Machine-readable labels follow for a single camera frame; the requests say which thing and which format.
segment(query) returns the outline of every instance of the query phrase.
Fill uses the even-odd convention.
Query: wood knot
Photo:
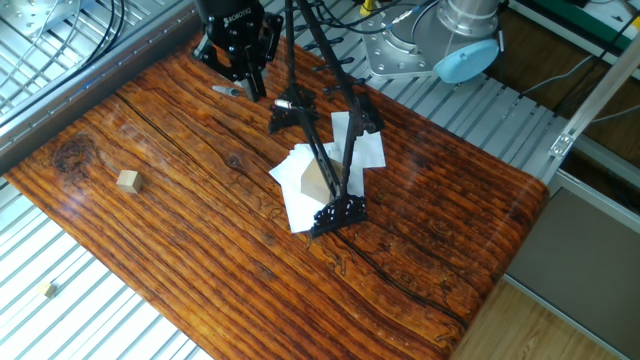
[[[53,164],[61,173],[74,172],[91,159],[93,147],[87,136],[77,136],[60,146],[53,155]]]
[[[382,202],[385,197],[386,197],[386,195],[385,195],[384,191],[378,191],[376,193],[375,199],[376,199],[377,202]]]
[[[269,212],[269,218],[277,219],[282,215],[282,208],[275,208]]]
[[[264,243],[267,246],[273,246],[273,245],[276,244],[276,237],[273,236],[273,234],[271,234],[271,233],[265,233],[264,234]]]
[[[232,167],[234,169],[241,169],[242,168],[242,163],[240,162],[240,159],[238,159],[236,156],[231,155],[229,157],[229,159],[227,159],[227,165],[229,167]]]

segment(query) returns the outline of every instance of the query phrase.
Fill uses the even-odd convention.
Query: white cable
[[[78,19],[80,19],[80,10],[82,9],[82,1],[81,0],[75,0],[75,1],[78,2],[78,7],[76,9],[76,14],[75,14],[76,19],[74,20],[73,25],[71,26],[71,29],[69,30],[69,35],[67,35],[67,38],[64,39],[64,42],[60,45],[58,50],[56,50],[56,52],[53,54],[53,56],[51,56],[51,58],[49,58],[49,60],[38,70],[38,72],[36,72],[36,74],[31,77],[31,79],[29,79],[25,84],[22,85],[21,89],[25,88],[29,84],[31,84],[31,82],[33,82],[45,69],[47,69],[49,67],[49,65],[51,65],[55,61],[55,59],[62,53],[64,48],[69,43],[69,40],[71,40],[71,36],[73,35],[73,32],[77,28]],[[18,91],[16,91],[15,93],[13,93],[9,97],[7,97],[2,103],[0,103],[0,109],[2,109],[5,105],[7,105],[7,103],[9,101],[13,100],[17,95],[18,95]]]
[[[16,61],[16,64],[13,66],[13,69],[11,69],[11,71],[9,71],[9,73],[7,74],[7,77],[5,77],[2,82],[0,82],[0,88],[2,88],[4,86],[4,84],[7,83],[7,81],[9,81],[9,78],[11,78],[13,76],[13,74],[16,72],[16,70],[18,70],[18,68],[20,67],[20,65],[22,65],[22,62],[24,61],[24,59],[27,57],[27,55],[31,52],[31,50],[33,50],[33,48],[36,46],[36,43],[38,41],[40,41],[40,38],[42,37],[42,33],[44,32],[44,27],[47,25],[47,22],[49,22],[49,19],[51,18],[51,15],[53,15],[53,12],[56,11],[56,8],[58,7],[58,4],[60,2],[62,2],[64,0],[57,0],[55,4],[53,4],[53,8],[51,9],[51,11],[49,12],[49,15],[47,16],[46,19],[44,19],[44,23],[42,23],[42,27],[40,28],[40,32],[38,33],[38,36],[36,36],[36,40],[34,42],[31,43],[31,45],[29,46],[29,48],[27,49],[27,51],[25,51],[22,56],[20,56],[20,58],[18,59],[18,61]]]
[[[595,120],[591,121],[591,124],[597,123],[597,122],[600,122],[600,121],[611,120],[613,118],[617,118],[617,117],[622,116],[622,115],[627,115],[627,114],[630,114],[630,113],[638,111],[638,110],[640,110],[640,105],[636,105],[636,106],[634,106],[632,108],[629,108],[629,109],[627,109],[625,111],[621,111],[621,112],[619,112],[617,114],[605,116],[605,117],[602,117],[600,119],[595,119]]]
[[[573,75],[573,73],[575,73],[578,69],[580,69],[584,64],[586,64],[586,63],[587,63],[589,60],[591,60],[592,58],[593,58],[593,55],[589,55],[589,56],[587,56],[586,58],[584,58],[584,60],[580,61],[580,62],[578,63],[578,65],[574,66],[574,68],[573,68],[573,69],[569,70],[569,72],[568,72],[568,73],[563,74],[563,75],[554,76],[554,77],[552,77],[552,78],[550,78],[550,79],[547,79],[547,80],[545,80],[545,81],[541,82],[540,84],[538,84],[538,85],[536,85],[536,86],[532,87],[531,89],[529,89],[529,90],[527,90],[527,91],[523,92],[523,93],[522,93],[522,95],[527,95],[528,93],[533,92],[533,91],[536,91],[536,90],[538,90],[539,88],[541,88],[541,87],[543,87],[543,86],[545,86],[545,85],[547,85],[547,84],[549,84],[549,83],[551,83],[551,82],[554,82],[554,81],[556,81],[556,80],[560,80],[560,79],[564,79],[564,78],[566,78],[566,77],[569,77],[569,76]]]

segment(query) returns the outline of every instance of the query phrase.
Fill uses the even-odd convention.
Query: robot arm
[[[193,56],[231,81],[252,101],[266,96],[262,70],[273,60],[283,18],[265,13],[258,0],[197,0],[204,36]],[[224,49],[230,66],[218,60]]]

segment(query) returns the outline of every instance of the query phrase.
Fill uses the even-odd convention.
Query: metal frame
[[[71,79],[50,83],[50,91],[12,120],[0,134],[0,174],[90,110],[106,96],[194,34],[200,19],[191,2],[168,8],[113,51]]]
[[[618,61],[609,69],[600,83],[589,94],[578,111],[571,117],[558,139],[552,145],[549,155],[559,162],[569,152],[573,143],[611,100],[634,70],[640,65],[640,36],[637,36]]]
[[[640,216],[618,204],[611,198],[601,194],[591,186],[583,183],[575,176],[559,169],[556,172],[556,176],[554,176],[549,183],[549,189],[552,194],[555,195],[561,188],[571,191],[597,209],[616,219],[621,224],[640,234]]]
[[[554,32],[556,35],[561,36],[564,39],[567,39],[568,41],[572,42],[573,44],[579,46],[580,48],[582,48],[583,50],[595,55],[595,56],[600,56],[600,54],[605,51],[604,48],[602,48],[601,46],[597,45],[596,43],[589,41],[587,39],[585,39],[584,37],[572,32],[571,30],[567,29],[566,27],[554,22],[553,20],[550,20],[549,18],[543,16],[542,14],[538,13],[537,11],[523,5],[522,3],[518,2],[518,1],[510,1],[509,2],[509,8],[513,9],[514,11],[520,13],[521,15],[533,20],[534,22],[538,23],[539,25],[545,27],[546,29],[551,30],[552,32]],[[612,54],[611,52],[607,52],[603,58],[604,61],[606,61],[607,63],[613,65],[616,63],[616,61],[618,61],[618,56]],[[633,72],[633,77],[640,80],[640,70],[635,70]]]

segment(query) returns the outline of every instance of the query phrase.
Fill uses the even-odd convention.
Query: small wooden piece on floor
[[[55,285],[47,282],[38,284],[38,287],[36,288],[36,291],[38,291],[39,294],[44,295],[48,298],[51,298],[53,294],[56,293],[56,290],[57,288],[55,287]]]

